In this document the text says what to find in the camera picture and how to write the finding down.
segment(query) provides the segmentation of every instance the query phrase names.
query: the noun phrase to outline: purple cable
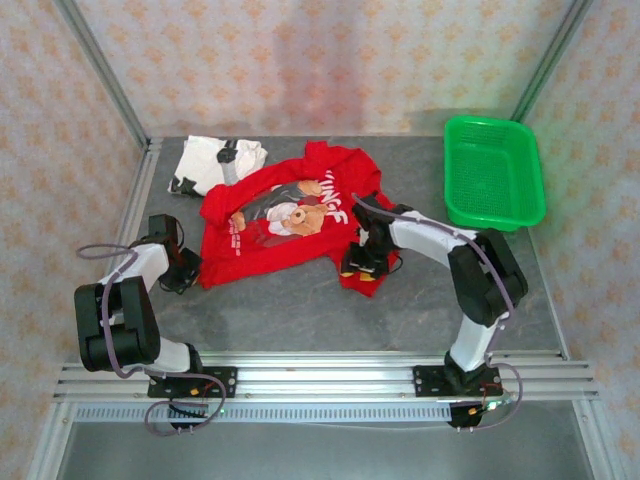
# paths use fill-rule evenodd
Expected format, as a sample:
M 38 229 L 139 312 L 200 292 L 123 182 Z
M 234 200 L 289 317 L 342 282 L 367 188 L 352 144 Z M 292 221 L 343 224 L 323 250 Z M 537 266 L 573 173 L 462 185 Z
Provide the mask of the purple cable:
M 384 215 L 384 216 L 387 216 L 389 218 L 393 218 L 393 219 L 396 219 L 396 220 L 403 220 L 403 221 L 406 221 L 406 222 L 413 222 L 413 223 L 418 223 L 418 224 L 421 224 L 421 225 L 427 225 L 429 227 L 437 228 L 438 230 L 440 230 L 440 231 L 442 231 L 442 232 L 444 232 L 444 233 L 446 233 L 448 235 L 451 235 L 454 238 L 461 239 L 463 242 L 465 242 L 467 245 L 469 245 L 471 248 L 473 248 L 473 250 L 478 254 L 478 256 L 480 257 L 482 262 L 489 269 L 489 272 L 491 273 L 491 276 L 493 277 L 494 281 L 496 282 L 496 285 L 498 286 L 498 290 L 500 290 L 500 295 L 502 295 L 504 303 L 506 304 L 507 310 L 509 312 L 509 316 L 507 318 L 509 320 L 511 320 L 513 318 L 513 316 L 515 314 L 515 308 L 513 306 L 513 302 L 511 301 L 511 298 L 509 297 L 509 294 L 507 292 L 507 288 L 505 287 L 504 282 L 500 278 L 500 274 L 498 274 L 498 271 L 496 270 L 496 268 L 493 266 L 493 264 L 489 260 L 489 257 L 487 256 L 487 254 L 482 250 L 482 248 L 480 248 L 480 245 L 478 245 L 476 242 L 473 241 L 473 239 L 467 237 L 463 233 L 460 233 L 455 228 L 452 228 L 452 227 L 450 227 L 448 225 L 444 225 L 444 224 L 442 224 L 440 222 L 436 222 L 435 220 L 430 220 L 428 218 L 414 218 L 414 217 L 409 217 L 407 215 L 399 215 L 397 213 L 388 212 L 388 211 L 382 210 L 380 208 L 372 207 L 371 205 L 365 203 L 355 193 L 352 194 L 352 197 L 353 197 L 353 199 L 355 200 L 355 202 L 358 205 L 360 205 L 361 207 L 363 207 L 363 208 L 365 208 L 365 209 L 367 209 L 367 210 L 369 210 L 369 211 L 371 211 L 373 213 L 377 213 L 378 215 Z M 486 425 L 486 426 L 482 426 L 482 427 L 474 427 L 474 428 L 469 428 L 469 429 L 464 429 L 464 430 L 469 430 L 469 431 L 486 430 L 486 429 L 489 429 L 489 428 L 497 427 L 498 425 L 502 425 L 507 420 L 512 418 L 516 414 L 516 412 L 520 409 L 520 404 L 522 403 L 522 397 L 523 397 L 523 394 L 524 394 L 524 385 L 522 383 L 522 377 L 520 376 L 520 373 L 515 369 L 515 367 L 513 367 L 512 365 L 509 365 L 508 363 L 502 363 L 502 362 L 501 363 L 491 363 L 491 350 L 493 350 L 493 346 L 495 345 L 495 343 L 497 342 L 498 337 L 502 333 L 502 328 L 501 327 L 503 327 L 502 323 L 504 323 L 505 320 L 500 321 L 498 323 L 498 325 L 496 325 L 496 331 L 494 332 L 493 337 L 489 341 L 489 344 L 487 345 L 487 351 L 484 354 L 484 362 L 487 365 L 487 367 L 489 367 L 489 368 L 503 367 L 503 368 L 506 368 L 506 369 L 510 370 L 511 372 L 513 372 L 514 376 L 516 377 L 516 382 L 518 383 L 518 398 L 516 399 L 516 401 L 514 403 L 513 409 L 511 410 L 511 412 L 509 412 L 509 415 L 505 416 L 500 421 L 498 421 L 496 423 L 492 423 L 491 425 Z
M 109 252 L 109 253 L 101 253 L 97 255 L 87 255 L 84 253 L 85 250 L 90 250 L 93 248 L 115 248 L 116 251 Z M 84 247 L 80 247 L 78 250 L 76 250 L 76 255 L 85 260 L 103 260 L 106 258 L 118 257 L 120 255 L 129 255 L 129 258 L 125 261 L 122 267 L 118 268 L 109 277 L 109 279 L 107 280 L 107 283 L 104 286 L 104 291 L 102 292 L 102 309 L 101 309 L 102 327 L 104 330 L 105 343 L 107 345 L 107 354 L 109 356 L 109 363 L 111 363 L 111 368 L 113 369 L 114 373 L 118 377 L 123 379 L 130 378 L 136 372 L 143 372 L 146 375 L 154 376 L 154 377 L 195 378 L 195 379 L 209 380 L 210 382 L 215 383 L 218 387 L 220 387 L 220 392 L 222 393 L 222 398 L 220 399 L 218 408 L 216 408 L 215 412 L 209 415 L 202 423 L 196 425 L 195 427 L 193 426 L 189 427 L 189 431 L 193 433 L 196 430 L 203 428 L 207 426 L 209 423 L 211 423 L 214 417 L 216 417 L 220 413 L 220 410 L 222 410 L 222 407 L 224 406 L 224 402 L 227 398 L 227 389 L 225 388 L 224 384 L 216 377 L 213 377 L 211 375 L 201 374 L 201 373 L 156 372 L 144 367 L 134 367 L 131 370 L 125 372 L 120 367 L 120 363 L 118 362 L 116 351 L 113 346 L 113 336 L 111 334 L 111 325 L 109 324 L 109 294 L 111 293 L 111 287 L 113 287 L 113 284 L 115 283 L 116 279 L 120 275 L 123 275 L 124 272 L 126 272 L 127 269 L 131 267 L 131 265 L 133 265 L 135 261 L 138 259 L 138 252 L 136 252 L 132 248 L 125 247 L 124 245 L 117 245 L 113 243 L 94 243 L 91 245 L 85 245 Z M 151 422 L 149 421 L 151 412 L 153 411 L 154 408 L 160 405 L 203 408 L 203 405 L 201 403 L 195 403 L 195 402 L 161 400 L 159 402 L 153 403 L 147 409 L 147 412 L 144 416 L 144 426 L 150 433 L 159 437 L 171 437 L 173 435 L 180 435 L 183 430 L 182 428 L 178 428 L 177 430 L 161 431 L 161 430 L 156 430 L 152 426 Z

